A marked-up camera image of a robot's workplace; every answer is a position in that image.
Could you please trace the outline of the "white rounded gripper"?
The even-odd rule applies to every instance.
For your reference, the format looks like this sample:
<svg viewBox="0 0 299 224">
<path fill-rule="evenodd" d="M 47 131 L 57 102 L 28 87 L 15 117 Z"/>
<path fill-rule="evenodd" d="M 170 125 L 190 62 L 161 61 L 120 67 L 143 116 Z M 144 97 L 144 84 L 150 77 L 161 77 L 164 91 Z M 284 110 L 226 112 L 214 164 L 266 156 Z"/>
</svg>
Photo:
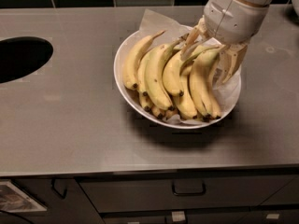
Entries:
<svg viewBox="0 0 299 224">
<path fill-rule="evenodd" d="M 242 64 L 248 45 L 242 43 L 256 35 L 272 0 L 208 0 L 204 17 L 191 29 L 181 49 L 185 60 L 192 48 L 211 36 L 230 45 L 220 53 L 221 74 L 217 86 L 227 83 Z"/>
</svg>

